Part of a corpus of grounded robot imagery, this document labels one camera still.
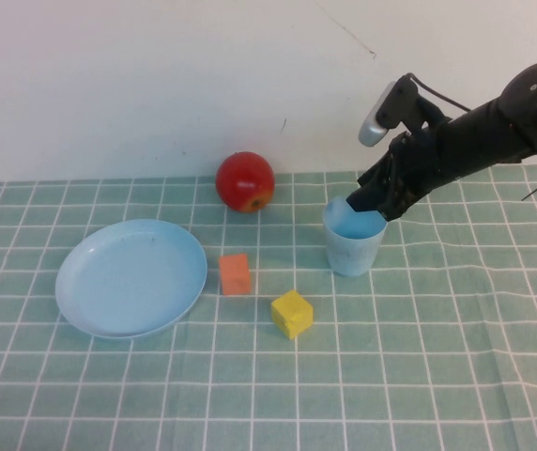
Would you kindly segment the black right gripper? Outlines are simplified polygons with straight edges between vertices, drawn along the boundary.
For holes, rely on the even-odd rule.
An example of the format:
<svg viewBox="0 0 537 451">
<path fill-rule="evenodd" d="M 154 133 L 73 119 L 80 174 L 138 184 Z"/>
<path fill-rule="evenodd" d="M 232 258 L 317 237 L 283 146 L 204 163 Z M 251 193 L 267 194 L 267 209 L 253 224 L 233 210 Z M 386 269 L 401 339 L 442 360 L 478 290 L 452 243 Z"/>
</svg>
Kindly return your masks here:
<svg viewBox="0 0 537 451">
<path fill-rule="evenodd" d="M 431 191 L 462 178 L 444 134 L 454 122 L 446 121 L 418 134 L 404 132 L 390 143 L 388 152 L 358 178 L 359 188 L 345 201 L 355 212 L 377 211 L 390 222 Z"/>
</svg>

